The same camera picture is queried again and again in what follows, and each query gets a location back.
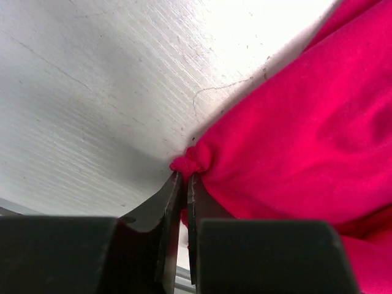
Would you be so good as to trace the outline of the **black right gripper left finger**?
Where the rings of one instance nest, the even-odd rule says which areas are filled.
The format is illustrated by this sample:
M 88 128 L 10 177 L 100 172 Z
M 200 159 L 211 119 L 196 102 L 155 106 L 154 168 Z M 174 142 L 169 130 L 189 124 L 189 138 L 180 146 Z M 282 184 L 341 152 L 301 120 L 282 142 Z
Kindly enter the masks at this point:
M 1 217 L 2 293 L 173 293 L 184 182 L 121 217 Z

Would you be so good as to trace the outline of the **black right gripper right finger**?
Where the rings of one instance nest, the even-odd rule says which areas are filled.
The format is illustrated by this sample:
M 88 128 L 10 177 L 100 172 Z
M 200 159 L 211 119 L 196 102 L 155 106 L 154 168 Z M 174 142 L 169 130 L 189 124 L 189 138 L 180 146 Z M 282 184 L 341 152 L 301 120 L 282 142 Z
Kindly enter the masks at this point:
M 336 231 L 317 220 L 235 219 L 201 177 L 187 187 L 189 258 L 198 293 L 357 293 Z

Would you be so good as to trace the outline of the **bright red t shirt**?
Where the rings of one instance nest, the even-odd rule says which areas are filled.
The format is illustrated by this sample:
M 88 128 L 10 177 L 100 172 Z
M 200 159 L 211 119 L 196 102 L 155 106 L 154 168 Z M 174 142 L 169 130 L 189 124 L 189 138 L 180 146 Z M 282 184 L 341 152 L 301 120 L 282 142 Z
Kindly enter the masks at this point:
M 391 292 L 391 2 L 342 1 L 307 48 L 171 169 L 242 219 L 320 219 Z

